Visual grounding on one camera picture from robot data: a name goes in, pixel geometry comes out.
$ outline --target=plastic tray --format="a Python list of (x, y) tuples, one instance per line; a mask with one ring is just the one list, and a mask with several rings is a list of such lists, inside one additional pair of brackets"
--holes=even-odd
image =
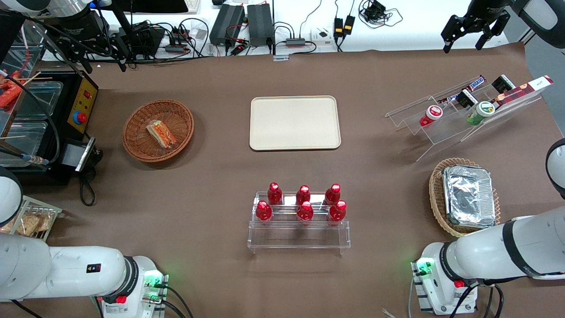
[(332, 96), (251, 101), (249, 146), (253, 150), (336, 149), (340, 144), (337, 102)]
[[(8, 132), (8, 137), (22, 136), (22, 138), (6, 139), (6, 142), (20, 149), (24, 153), (35, 155), (43, 139), (47, 123), (45, 122), (14, 122)], [(0, 165), (4, 167), (26, 167), (29, 163), (0, 153)]]
[[(29, 85), (29, 91), (35, 94), (40, 100), (44, 100), (49, 103), (47, 108), (47, 113), (49, 116), (53, 115), (53, 108), (59, 100), (59, 95), (63, 89), (63, 83), (59, 81), (38, 81), (31, 82)], [(17, 121), (42, 121), (47, 119), (45, 114), (38, 107), (36, 102), (29, 96), (25, 96), (21, 102), (20, 109), (16, 114)]]

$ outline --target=power supply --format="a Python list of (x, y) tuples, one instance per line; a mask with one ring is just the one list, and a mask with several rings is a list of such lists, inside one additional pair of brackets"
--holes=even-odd
[(214, 45), (225, 45), (229, 40), (231, 46), (236, 44), (235, 40), (240, 34), (241, 24), (244, 22), (245, 10), (242, 6), (222, 5), (216, 22), (210, 32), (210, 43)]
[(247, 20), (249, 21), (249, 37), (251, 46), (273, 45), (275, 30), (271, 19), (271, 6), (247, 6)]

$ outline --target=white desk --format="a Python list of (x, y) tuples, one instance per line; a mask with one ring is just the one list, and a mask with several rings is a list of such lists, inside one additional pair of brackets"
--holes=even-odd
[[(275, 1), (275, 20), (287, 22), (294, 27), (296, 36), (298, 36), (300, 24), (319, 3), (319, 0), (274, 0)], [(436, 50), (443, 49), (444, 42), (440, 36), (447, 20), (452, 15), (462, 16), (467, 12), (470, 0), (383, 0), (381, 3), (387, 9), (397, 8), (404, 20), (393, 27), (381, 27), (378, 29), (367, 28), (358, 17), (358, 6), (362, 0), (354, 0), (351, 15), (355, 17), (353, 32), (347, 36), (344, 44), (341, 46), (343, 51), (365, 51), (365, 50)], [(261, 3), (260, 0), (251, 0), (250, 4)], [(240, 5), (238, 2), (226, 1), (225, 4)], [(339, 5), (338, 17), (343, 18), (348, 15), (351, 8), (351, 0), (337, 0)], [(212, 29), (214, 21), (218, 15), (219, 6), (213, 6), (211, 0), (201, 0), (200, 11), (196, 15), (184, 14), (134, 14), (133, 22), (141, 22), (149, 20), (152, 23), (168, 22), (172, 25), (178, 25), (185, 18), (199, 18), (208, 23), (208, 27)], [(104, 11), (104, 18), (110, 24), (110, 32), (116, 32), (119, 28), (118, 21), (111, 11)], [(333, 18), (336, 14), (334, 0), (322, 0), (320, 8), (313, 13), (307, 23), (302, 28), (302, 37), (308, 41), (310, 39), (310, 29), (315, 27), (325, 27), (333, 25)], [(394, 23), (398, 16), (395, 14), (390, 20), (390, 24)], [(185, 26), (191, 29), (191, 23), (198, 23), (194, 20), (187, 21)], [(288, 31), (279, 28), (276, 34), (276, 42), (286, 40)], [(247, 30), (240, 33), (240, 37), (249, 38)], [(466, 35), (455, 42), (453, 49), (469, 49), (474, 48), (475, 43), (479, 39), (479, 33)], [(168, 44), (167, 38), (164, 39), (163, 45)], [(492, 38), (485, 44), (485, 48), (508, 44), (506, 36), (503, 34)], [(197, 48), (202, 47), (202, 41), (197, 42)], [(288, 54), (300, 49), (287, 49), (283, 44), (277, 47), (277, 54)], [(319, 46), (316, 52), (336, 51), (335, 45)], [(202, 54), (211, 55), (211, 48), (206, 45), (202, 50)], [(249, 54), (268, 54), (267, 47), (253, 49)], [(167, 58), (174, 57), (173, 54), (164, 52), (159, 49), (157, 57)], [(46, 56), (45, 60), (54, 60), (52, 55)]]

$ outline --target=round wicker basket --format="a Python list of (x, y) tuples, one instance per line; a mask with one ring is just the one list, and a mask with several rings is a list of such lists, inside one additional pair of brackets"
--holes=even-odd
[[(177, 142), (163, 148), (145, 128), (150, 121), (162, 121)], [(122, 133), (125, 150), (142, 162), (160, 162), (172, 158), (183, 150), (194, 132), (194, 119), (190, 110), (173, 100), (156, 100), (138, 108), (128, 118)]]
[[(433, 215), (436, 217), (437, 222), (449, 234), (455, 237), (462, 237), (466, 234), (479, 231), (476, 227), (468, 227), (461, 225), (453, 225), (447, 220), (445, 212), (445, 195), (444, 195), (444, 179), (442, 172), (445, 168), (454, 165), (465, 165), (478, 167), (478, 165), (470, 160), (463, 158), (449, 158), (440, 162), (435, 169), (433, 169), (432, 176), (429, 179), (429, 201), (432, 204)], [(496, 216), (496, 224), (500, 224), (500, 205), (498, 204), (498, 195), (493, 188), (494, 211)]]

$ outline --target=beige tray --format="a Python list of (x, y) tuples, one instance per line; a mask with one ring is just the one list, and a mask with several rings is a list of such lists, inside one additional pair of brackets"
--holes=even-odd
[(249, 146), (256, 151), (336, 149), (341, 144), (332, 96), (257, 97), (251, 101)]

